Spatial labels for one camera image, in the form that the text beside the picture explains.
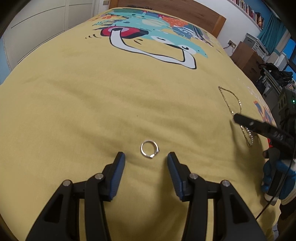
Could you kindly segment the blue gloved hand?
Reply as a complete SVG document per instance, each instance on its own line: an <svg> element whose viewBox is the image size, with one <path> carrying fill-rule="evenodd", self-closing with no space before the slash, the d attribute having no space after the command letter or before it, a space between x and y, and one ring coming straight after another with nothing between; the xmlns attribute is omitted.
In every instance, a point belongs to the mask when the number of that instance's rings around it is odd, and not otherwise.
<svg viewBox="0 0 296 241"><path fill-rule="evenodd" d="M295 198L295 159L284 160L277 148L265 150L263 156L268 159L261 185L264 198L272 206L278 200L286 205Z"/></svg>

